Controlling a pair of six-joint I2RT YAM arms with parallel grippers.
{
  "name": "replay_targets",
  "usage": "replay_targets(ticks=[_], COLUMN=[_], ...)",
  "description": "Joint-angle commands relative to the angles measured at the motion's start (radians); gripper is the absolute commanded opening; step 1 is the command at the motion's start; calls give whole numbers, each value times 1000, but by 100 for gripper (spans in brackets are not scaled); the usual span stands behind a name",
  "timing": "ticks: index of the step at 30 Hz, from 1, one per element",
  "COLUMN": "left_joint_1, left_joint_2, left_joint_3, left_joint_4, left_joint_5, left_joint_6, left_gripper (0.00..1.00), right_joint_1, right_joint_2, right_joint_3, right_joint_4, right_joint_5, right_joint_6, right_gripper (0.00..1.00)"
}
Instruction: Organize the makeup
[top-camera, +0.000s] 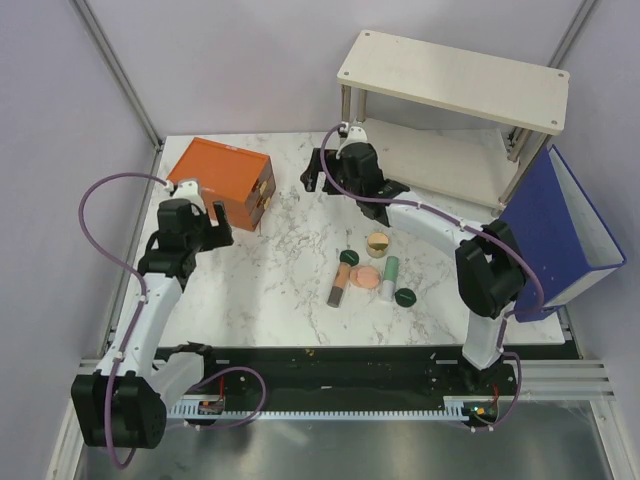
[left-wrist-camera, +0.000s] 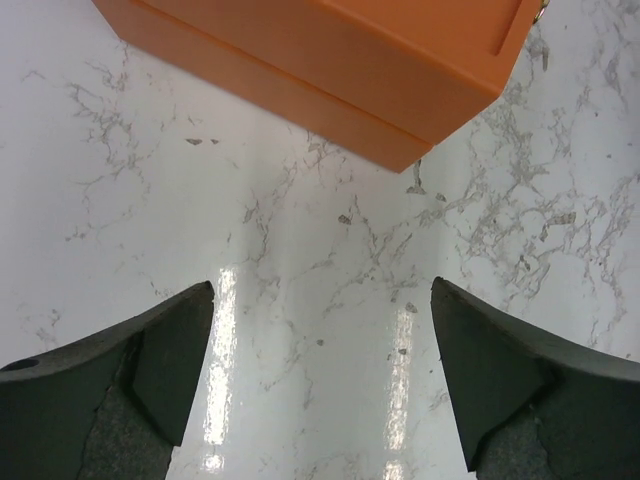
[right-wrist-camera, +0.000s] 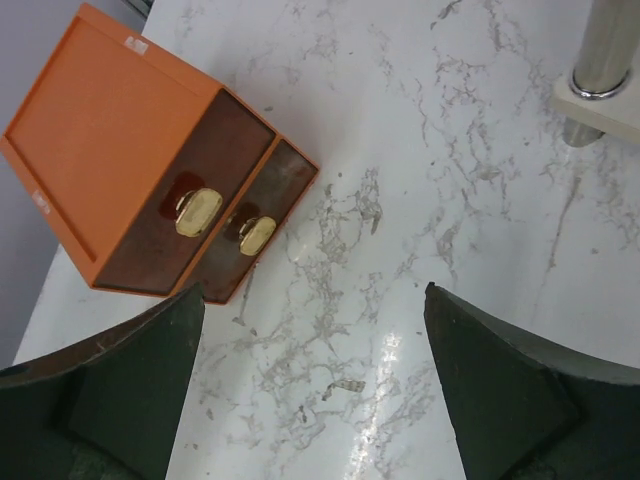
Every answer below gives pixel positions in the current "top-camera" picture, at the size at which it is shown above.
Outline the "clear drawer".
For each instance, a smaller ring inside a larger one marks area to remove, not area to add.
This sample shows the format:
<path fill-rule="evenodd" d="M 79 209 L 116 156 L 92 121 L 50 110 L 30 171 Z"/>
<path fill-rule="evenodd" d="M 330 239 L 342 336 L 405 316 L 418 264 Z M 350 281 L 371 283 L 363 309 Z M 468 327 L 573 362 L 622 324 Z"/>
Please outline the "clear drawer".
<path fill-rule="evenodd" d="M 247 229 L 249 231 L 255 231 L 256 228 L 259 226 L 264 213 L 266 212 L 266 210 L 268 209 L 271 203 L 271 200 L 272 200 L 271 195 L 262 196 L 259 198 L 259 200 L 256 203 L 256 206 L 251 210 L 248 217 L 249 223 L 248 223 Z"/>
<path fill-rule="evenodd" d="M 254 207 L 257 204 L 260 204 L 272 190 L 273 181 L 273 171 L 271 169 L 264 169 L 254 182 L 251 191 L 249 192 L 247 205 Z"/>

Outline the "orange drawer box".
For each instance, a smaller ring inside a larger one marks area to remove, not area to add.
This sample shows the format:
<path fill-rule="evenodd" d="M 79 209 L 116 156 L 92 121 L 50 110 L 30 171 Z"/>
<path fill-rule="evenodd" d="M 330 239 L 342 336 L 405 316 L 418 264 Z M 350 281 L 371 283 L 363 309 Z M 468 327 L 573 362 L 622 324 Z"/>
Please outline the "orange drawer box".
<path fill-rule="evenodd" d="M 264 169 L 271 169 L 271 158 L 262 153 L 206 140 L 194 138 L 168 179 L 177 184 L 183 180 L 198 181 L 204 200 L 224 203 L 229 223 L 247 230 L 248 217 L 254 207 L 247 205 L 251 188 Z M 275 176 L 272 190 L 276 190 Z"/>

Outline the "gold lid cream jar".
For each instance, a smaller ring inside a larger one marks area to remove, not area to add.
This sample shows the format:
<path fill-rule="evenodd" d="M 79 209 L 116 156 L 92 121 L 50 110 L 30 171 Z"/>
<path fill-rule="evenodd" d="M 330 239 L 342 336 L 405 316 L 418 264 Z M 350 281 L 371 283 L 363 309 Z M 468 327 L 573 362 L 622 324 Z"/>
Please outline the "gold lid cream jar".
<path fill-rule="evenodd" d="M 390 240 L 385 233 L 374 232 L 367 237 L 366 250 L 370 257 L 378 259 L 387 254 L 389 245 Z"/>

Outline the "dark green round compact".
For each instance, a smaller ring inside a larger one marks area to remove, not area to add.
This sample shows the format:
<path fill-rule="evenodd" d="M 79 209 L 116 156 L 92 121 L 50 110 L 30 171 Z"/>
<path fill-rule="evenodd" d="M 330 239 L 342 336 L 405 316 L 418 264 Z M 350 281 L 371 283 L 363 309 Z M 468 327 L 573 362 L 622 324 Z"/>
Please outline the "dark green round compact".
<path fill-rule="evenodd" d="M 354 267 L 359 264 L 360 258 L 356 251 L 347 249 L 340 252 L 339 260 L 341 263 L 346 263 L 349 266 Z"/>

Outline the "brown foundation tube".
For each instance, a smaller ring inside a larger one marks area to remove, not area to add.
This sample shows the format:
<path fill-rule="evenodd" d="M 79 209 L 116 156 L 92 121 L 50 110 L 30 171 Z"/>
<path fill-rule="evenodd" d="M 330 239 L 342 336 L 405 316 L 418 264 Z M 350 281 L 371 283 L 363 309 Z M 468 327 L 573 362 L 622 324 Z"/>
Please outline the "brown foundation tube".
<path fill-rule="evenodd" d="M 327 299 L 327 305 L 332 308 L 339 308 L 344 295 L 344 291 L 349 282 L 352 266 L 349 263 L 341 262 L 336 271 L 329 296 Z"/>

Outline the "green white tube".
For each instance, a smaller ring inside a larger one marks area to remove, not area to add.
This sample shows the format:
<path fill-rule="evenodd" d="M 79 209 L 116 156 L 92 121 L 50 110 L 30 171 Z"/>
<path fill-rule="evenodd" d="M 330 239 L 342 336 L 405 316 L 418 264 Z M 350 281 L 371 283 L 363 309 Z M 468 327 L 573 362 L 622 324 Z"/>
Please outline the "green white tube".
<path fill-rule="evenodd" d="M 399 259 L 396 256 L 388 256 L 384 267 L 380 289 L 380 297 L 386 302 L 391 302 L 394 298 L 398 271 Z"/>

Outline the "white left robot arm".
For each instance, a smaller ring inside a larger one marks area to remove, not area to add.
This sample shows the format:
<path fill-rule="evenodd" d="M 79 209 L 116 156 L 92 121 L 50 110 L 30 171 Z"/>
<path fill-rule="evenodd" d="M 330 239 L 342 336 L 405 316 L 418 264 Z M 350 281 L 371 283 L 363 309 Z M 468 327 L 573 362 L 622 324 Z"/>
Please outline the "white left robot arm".
<path fill-rule="evenodd" d="M 207 206 L 194 179 L 162 183 L 170 197 L 157 209 L 157 230 L 131 273 L 139 282 L 129 318 L 90 374 L 79 374 L 71 397 L 90 447 L 152 449 L 164 433 L 167 414 L 192 387 L 208 393 L 219 369 L 205 360 L 208 347 L 174 348 L 161 367 L 154 361 L 171 312 L 203 252 L 232 245 L 222 202 Z"/>

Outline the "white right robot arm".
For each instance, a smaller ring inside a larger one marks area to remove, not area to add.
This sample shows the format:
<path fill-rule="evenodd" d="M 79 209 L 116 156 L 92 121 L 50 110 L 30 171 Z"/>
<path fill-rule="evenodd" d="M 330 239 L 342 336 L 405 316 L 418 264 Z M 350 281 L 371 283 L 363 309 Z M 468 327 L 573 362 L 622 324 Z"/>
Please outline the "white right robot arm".
<path fill-rule="evenodd" d="M 544 303 L 539 278 L 525 262 L 509 225 L 472 222 L 429 203 L 410 187 L 386 178 L 378 155 L 361 126 L 341 122 L 329 131 L 341 138 L 336 150 L 314 149 L 300 176 L 304 189 L 342 195 L 356 202 L 362 214 L 387 228 L 410 233 L 453 259 L 458 293 L 469 311 L 458 381 L 467 392 L 483 392 L 494 381 L 492 365 L 503 354 L 506 322 L 517 315 L 515 302 L 532 284 L 533 311 Z"/>

